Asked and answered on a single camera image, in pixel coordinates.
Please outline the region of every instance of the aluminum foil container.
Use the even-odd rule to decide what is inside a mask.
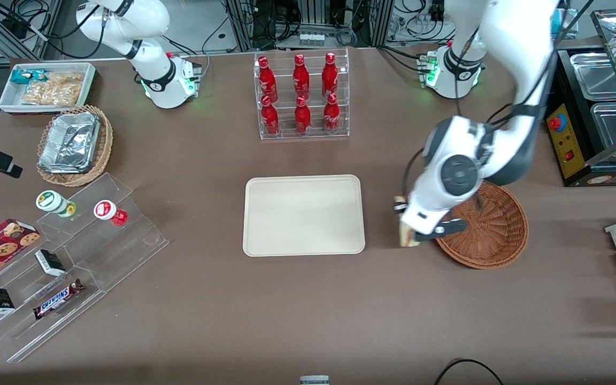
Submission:
[[[47,173],[88,172],[100,126],[100,117],[91,112],[55,117],[37,165]]]

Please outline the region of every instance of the brown table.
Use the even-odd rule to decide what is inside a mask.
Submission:
[[[350,54],[350,138],[305,142],[258,138],[250,54],[215,57],[202,96],[175,110],[144,97],[127,61],[95,61],[91,102],[115,130],[107,171],[172,243],[22,363],[0,354],[0,383],[431,383],[459,357],[506,383],[616,383],[616,257],[602,230],[616,222],[616,187],[563,188],[542,131],[510,185],[530,224],[513,265],[475,271],[435,243],[399,248],[391,202],[404,165],[454,103],[374,49]],[[506,71],[487,66],[461,100],[474,119],[513,95]],[[0,221],[42,215],[32,202],[53,186],[34,164],[48,120],[0,116],[0,150],[25,169],[0,174]],[[250,178],[341,173],[361,180],[362,253],[244,255]],[[471,365],[448,377],[492,383]]]

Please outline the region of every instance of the wicker basket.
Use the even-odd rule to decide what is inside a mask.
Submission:
[[[437,238],[438,245],[456,261],[474,268],[499,268],[513,263],[524,251],[529,235],[520,202],[503,187],[484,181],[477,194],[457,205],[446,220],[467,221],[463,232]]]
[[[66,187],[82,186],[101,176],[101,174],[103,174],[103,170],[106,168],[108,158],[111,156],[111,145],[113,144],[113,129],[111,127],[111,122],[106,119],[106,115],[104,115],[100,109],[93,107],[92,105],[75,107],[68,111],[61,112],[61,114],[79,114],[81,112],[92,112],[101,118],[99,137],[96,142],[96,150],[94,155],[94,165],[87,173],[84,174],[52,174],[42,171],[42,169],[37,166],[37,172],[39,172],[42,178],[49,183],[60,184]],[[44,144],[47,142],[47,135],[49,134],[50,127],[51,122],[47,125],[47,129],[44,130],[39,146],[37,146],[38,157],[42,155],[42,149],[44,149]]]

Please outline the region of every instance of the glass display shelf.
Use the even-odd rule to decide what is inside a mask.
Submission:
[[[46,214],[37,221],[35,226],[44,238],[0,270],[0,288],[8,291],[16,307],[0,314],[0,346],[7,361],[24,359],[167,246],[167,239],[139,211],[130,193],[124,183],[103,174],[69,198],[78,206],[72,217]],[[127,212],[124,225],[96,219],[94,206],[103,199]],[[40,249],[53,251],[66,273],[59,277],[44,273],[35,257]],[[77,279],[83,290],[36,319],[35,307]]]
[[[339,128],[335,134],[327,134],[323,129],[323,117],[327,100],[322,97],[322,69],[325,68],[325,54],[333,52],[337,66],[337,104],[340,108]],[[296,90],[294,90],[294,56],[302,53],[305,66],[310,75],[310,97],[306,102],[311,112],[311,133],[300,136],[296,133]],[[277,83],[277,102],[273,105],[277,109],[280,133],[278,136],[269,136],[263,125],[261,116],[261,91],[258,80],[260,67],[258,58],[266,56],[269,67],[274,73]],[[349,51],[347,49],[316,49],[308,51],[269,51],[255,54],[253,66],[253,80],[255,82],[256,109],[258,111],[258,128],[262,140],[265,139],[306,139],[306,138],[333,138],[349,136],[350,134],[350,84],[349,84]]]

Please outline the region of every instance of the red bottle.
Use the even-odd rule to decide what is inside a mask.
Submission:
[[[277,102],[277,82],[274,79],[274,73],[267,65],[267,58],[265,56],[258,58],[258,65],[261,67],[258,80],[261,82],[263,95],[269,96],[272,103]]]
[[[334,135],[339,129],[339,105],[337,104],[337,94],[332,93],[327,97],[325,105],[325,132]]]
[[[310,135],[310,110],[306,107],[306,98],[296,98],[296,110],[294,110],[294,117],[296,117],[296,132],[301,136]]]
[[[300,53],[294,56],[294,89],[296,95],[310,98],[310,75],[305,66],[305,58]]]
[[[263,125],[266,126],[267,134],[270,136],[279,135],[279,118],[277,117],[277,110],[271,103],[269,96],[263,95],[261,97],[261,117],[263,117]]]
[[[322,69],[322,97],[327,98],[329,94],[337,92],[337,66],[334,64],[336,56],[333,52],[325,55],[325,68]]]

